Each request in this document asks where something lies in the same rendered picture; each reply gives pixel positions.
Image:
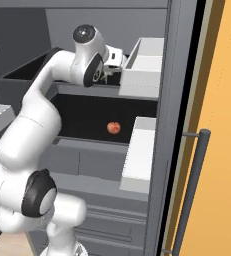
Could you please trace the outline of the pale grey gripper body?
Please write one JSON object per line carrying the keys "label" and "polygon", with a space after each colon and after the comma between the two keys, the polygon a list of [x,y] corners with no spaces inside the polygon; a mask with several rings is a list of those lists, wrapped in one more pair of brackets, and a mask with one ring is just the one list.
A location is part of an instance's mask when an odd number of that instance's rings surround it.
{"label": "pale grey gripper body", "polygon": [[119,73],[122,71],[121,67],[112,67],[112,66],[105,66],[103,68],[103,76],[102,80],[107,83],[108,82],[108,77],[112,76],[114,73]]}

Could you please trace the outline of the red orange peach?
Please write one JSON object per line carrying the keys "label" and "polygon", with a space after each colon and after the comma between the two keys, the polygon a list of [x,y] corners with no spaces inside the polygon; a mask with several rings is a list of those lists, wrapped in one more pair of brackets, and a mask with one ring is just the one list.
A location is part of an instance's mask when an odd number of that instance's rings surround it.
{"label": "red orange peach", "polygon": [[109,122],[107,124],[107,130],[111,134],[118,134],[121,130],[121,125],[118,122]]}

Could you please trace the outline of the dark grey fridge door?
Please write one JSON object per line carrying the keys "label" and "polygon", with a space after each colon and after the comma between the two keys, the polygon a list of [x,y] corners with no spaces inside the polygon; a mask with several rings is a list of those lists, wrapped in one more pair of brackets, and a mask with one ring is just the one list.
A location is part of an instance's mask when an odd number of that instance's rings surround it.
{"label": "dark grey fridge door", "polygon": [[44,9],[0,8],[0,104],[19,112],[29,83],[2,77],[50,48]]}

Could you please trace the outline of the white door bin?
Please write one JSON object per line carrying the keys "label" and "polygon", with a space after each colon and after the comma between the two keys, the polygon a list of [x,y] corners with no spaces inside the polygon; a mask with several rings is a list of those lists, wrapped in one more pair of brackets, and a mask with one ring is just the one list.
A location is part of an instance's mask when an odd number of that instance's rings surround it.
{"label": "white door bin", "polygon": [[138,39],[121,72],[120,95],[158,98],[163,48],[163,38]]}
{"label": "white door bin", "polygon": [[149,193],[155,127],[155,118],[136,117],[122,170],[121,190]]}

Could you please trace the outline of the grey crisper drawer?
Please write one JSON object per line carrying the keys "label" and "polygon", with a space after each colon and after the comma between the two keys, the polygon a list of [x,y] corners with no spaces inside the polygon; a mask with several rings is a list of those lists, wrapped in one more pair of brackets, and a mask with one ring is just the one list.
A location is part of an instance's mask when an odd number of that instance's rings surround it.
{"label": "grey crisper drawer", "polygon": [[125,155],[104,151],[84,150],[80,152],[79,174],[104,180],[119,181]]}
{"label": "grey crisper drawer", "polygon": [[66,146],[51,145],[42,154],[39,162],[41,169],[68,175],[79,174],[78,150]]}

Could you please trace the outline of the orange cupboard door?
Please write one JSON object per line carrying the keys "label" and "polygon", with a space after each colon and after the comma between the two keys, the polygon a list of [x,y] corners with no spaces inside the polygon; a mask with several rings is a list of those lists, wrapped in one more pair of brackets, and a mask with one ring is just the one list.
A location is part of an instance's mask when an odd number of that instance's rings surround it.
{"label": "orange cupboard door", "polygon": [[231,256],[231,0],[213,0],[187,120],[211,136],[178,256]]}

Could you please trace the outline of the grey freezer drawer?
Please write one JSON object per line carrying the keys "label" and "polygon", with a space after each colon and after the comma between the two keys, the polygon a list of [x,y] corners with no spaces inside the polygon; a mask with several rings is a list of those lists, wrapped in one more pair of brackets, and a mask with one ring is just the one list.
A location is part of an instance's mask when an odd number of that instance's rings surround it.
{"label": "grey freezer drawer", "polygon": [[58,191],[84,199],[86,220],[75,228],[89,256],[142,256],[148,196],[119,189],[117,181],[52,173]]}

